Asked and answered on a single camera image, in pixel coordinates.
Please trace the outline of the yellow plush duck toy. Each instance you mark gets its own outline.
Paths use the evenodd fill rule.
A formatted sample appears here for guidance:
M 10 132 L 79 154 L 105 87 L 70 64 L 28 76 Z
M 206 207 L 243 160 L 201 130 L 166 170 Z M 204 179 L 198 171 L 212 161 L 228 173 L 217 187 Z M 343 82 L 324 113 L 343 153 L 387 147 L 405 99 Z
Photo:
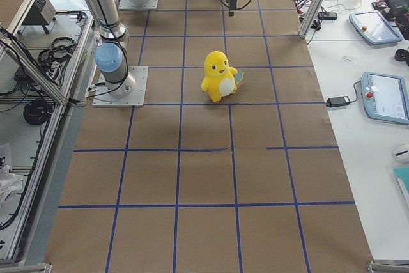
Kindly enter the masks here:
M 212 51 L 205 58 L 201 90 L 208 93 L 212 102 L 220 102 L 223 97 L 235 93 L 243 80 L 244 71 L 231 67 L 223 52 Z

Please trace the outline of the blue teach pendant far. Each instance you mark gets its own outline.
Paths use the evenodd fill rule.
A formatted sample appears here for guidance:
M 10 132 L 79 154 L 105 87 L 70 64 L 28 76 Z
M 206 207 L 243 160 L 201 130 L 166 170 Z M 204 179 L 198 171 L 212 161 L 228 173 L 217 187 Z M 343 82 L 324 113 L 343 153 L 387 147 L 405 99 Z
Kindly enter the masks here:
M 369 44 L 398 43 L 402 34 L 378 11 L 349 14 L 349 21 L 356 32 Z

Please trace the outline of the blue teach pendant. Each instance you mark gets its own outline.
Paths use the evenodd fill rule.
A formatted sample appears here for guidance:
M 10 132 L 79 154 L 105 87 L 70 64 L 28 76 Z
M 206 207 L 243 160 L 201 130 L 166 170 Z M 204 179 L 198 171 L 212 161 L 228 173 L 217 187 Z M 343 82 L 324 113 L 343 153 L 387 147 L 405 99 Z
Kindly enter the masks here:
M 363 106 L 369 118 L 408 125 L 408 92 L 402 77 L 364 72 L 361 86 Z
M 349 21 L 356 32 L 369 44 L 398 43 L 402 34 L 378 11 L 349 14 Z

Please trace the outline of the black power adapter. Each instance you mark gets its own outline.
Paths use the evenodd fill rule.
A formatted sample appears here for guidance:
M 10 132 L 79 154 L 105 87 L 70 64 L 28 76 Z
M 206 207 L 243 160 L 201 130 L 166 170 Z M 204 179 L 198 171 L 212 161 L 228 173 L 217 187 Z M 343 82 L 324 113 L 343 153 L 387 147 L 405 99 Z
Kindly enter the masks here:
M 325 102 L 325 105 L 329 108 L 333 107 L 344 107 L 351 104 L 351 100 L 348 96 L 340 96 L 340 97 L 330 97 Z

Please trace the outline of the blue teach pendant near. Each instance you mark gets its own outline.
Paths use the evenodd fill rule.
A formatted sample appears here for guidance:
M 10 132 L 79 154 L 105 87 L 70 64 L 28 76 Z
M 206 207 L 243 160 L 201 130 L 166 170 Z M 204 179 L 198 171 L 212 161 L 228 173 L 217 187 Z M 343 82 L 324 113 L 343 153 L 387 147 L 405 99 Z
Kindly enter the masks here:
M 364 72 L 361 86 L 363 106 L 369 118 L 408 125 L 408 92 L 402 77 Z

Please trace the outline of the crumpled white cloth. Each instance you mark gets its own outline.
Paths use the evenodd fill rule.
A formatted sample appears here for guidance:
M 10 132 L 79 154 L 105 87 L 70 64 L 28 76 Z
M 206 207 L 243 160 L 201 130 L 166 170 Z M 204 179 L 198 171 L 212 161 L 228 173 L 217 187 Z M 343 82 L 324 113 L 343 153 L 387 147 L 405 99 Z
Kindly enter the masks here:
M 1 207 L 23 190 L 23 176 L 12 172 L 10 143 L 1 145 Z

